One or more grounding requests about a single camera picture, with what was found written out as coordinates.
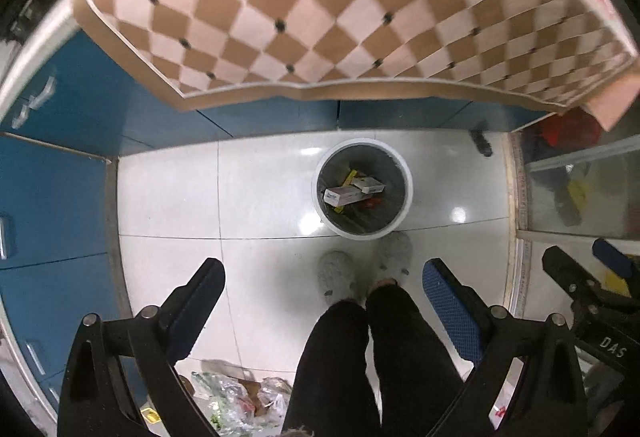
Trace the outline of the clear plastic trash bag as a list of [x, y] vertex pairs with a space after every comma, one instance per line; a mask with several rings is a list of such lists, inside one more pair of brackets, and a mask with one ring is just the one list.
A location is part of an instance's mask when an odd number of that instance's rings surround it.
[[219, 436], [277, 436], [292, 394], [292, 379], [223, 360], [186, 359], [180, 374], [198, 409]]

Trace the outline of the white round trash bin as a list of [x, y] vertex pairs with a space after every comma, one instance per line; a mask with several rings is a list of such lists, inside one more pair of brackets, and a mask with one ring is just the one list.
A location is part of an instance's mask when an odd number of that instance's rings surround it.
[[412, 175], [391, 146], [371, 138], [350, 139], [320, 160], [312, 198], [334, 233], [371, 241], [388, 235], [406, 218], [413, 199]]

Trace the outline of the blue kitchen cabinet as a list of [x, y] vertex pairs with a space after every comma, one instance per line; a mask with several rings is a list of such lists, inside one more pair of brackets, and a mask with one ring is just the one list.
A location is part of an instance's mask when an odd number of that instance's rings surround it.
[[178, 112], [74, 35], [1, 124], [1, 296], [41, 396], [58, 404], [85, 313], [113, 319], [160, 304], [208, 257], [224, 263], [226, 290], [186, 359], [294, 379], [324, 308], [317, 259], [344, 251], [362, 264], [373, 254], [326, 227], [311, 193], [320, 160], [350, 139], [384, 142], [406, 160], [414, 191], [401, 229], [416, 260], [448, 259], [498, 303], [509, 216], [502, 136], [536, 119], [438, 98]]

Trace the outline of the glass sliding door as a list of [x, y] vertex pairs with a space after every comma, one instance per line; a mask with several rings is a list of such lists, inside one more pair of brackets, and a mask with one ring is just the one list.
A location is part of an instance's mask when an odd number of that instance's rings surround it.
[[520, 133], [533, 231], [639, 239], [639, 105], [605, 131], [585, 110]]

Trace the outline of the black trouser legs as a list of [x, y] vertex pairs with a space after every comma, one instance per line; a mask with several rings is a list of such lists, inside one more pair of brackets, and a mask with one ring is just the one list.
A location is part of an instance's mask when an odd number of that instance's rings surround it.
[[444, 343], [396, 282], [363, 305], [338, 301], [312, 329], [296, 371], [287, 436], [425, 436], [463, 381]]

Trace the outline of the dark object on floor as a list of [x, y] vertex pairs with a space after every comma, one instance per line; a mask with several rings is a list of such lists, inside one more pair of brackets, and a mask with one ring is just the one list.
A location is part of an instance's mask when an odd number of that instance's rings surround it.
[[483, 157], [490, 158], [492, 156], [492, 153], [494, 153], [494, 151], [492, 151], [491, 144], [490, 142], [488, 142], [488, 139], [486, 138], [485, 133], [483, 131], [474, 130], [474, 131], [470, 131], [470, 136], [476, 150]]

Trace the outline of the right grey slipper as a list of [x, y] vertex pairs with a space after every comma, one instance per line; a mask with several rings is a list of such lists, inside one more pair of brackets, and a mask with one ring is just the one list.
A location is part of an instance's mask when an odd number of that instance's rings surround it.
[[410, 275], [413, 248], [405, 232], [391, 232], [378, 240], [373, 281], [394, 280], [401, 285]]

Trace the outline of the grey slipper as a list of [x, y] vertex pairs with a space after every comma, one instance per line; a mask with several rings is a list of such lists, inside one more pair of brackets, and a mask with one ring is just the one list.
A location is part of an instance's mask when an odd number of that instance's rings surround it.
[[394, 280], [401, 285], [410, 275], [413, 248], [405, 232], [391, 232], [378, 240], [373, 281]]
[[349, 255], [332, 251], [321, 256], [318, 282], [320, 292], [329, 306], [339, 301], [356, 301], [355, 267]]

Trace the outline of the left grey slipper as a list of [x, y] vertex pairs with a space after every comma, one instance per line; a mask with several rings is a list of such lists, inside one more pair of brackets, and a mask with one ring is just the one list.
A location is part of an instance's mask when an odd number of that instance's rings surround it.
[[332, 251], [321, 256], [318, 282], [320, 292], [329, 306], [339, 301], [356, 301], [355, 267], [349, 255]]

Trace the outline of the small white box in bin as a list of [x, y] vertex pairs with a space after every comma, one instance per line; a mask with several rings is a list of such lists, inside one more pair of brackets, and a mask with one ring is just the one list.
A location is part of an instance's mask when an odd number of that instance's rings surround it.
[[363, 194], [379, 194], [385, 189], [385, 185], [373, 177], [355, 177], [352, 179], [352, 186], [359, 189]]

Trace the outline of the white cardboard box in bin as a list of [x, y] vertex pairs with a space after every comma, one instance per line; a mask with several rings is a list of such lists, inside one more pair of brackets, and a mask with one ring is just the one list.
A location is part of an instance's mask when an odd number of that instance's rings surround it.
[[328, 188], [323, 192], [323, 202], [332, 206], [332, 208], [340, 208], [341, 206], [363, 200], [366, 195], [355, 186], [343, 186]]

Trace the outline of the checkered brown pink tablecloth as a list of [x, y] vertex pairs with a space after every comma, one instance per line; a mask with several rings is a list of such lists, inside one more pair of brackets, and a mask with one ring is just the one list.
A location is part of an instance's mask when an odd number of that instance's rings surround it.
[[639, 93], [610, 0], [75, 0], [74, 15], [178, 110], [440, 97], [582, 107], [611, 128]]

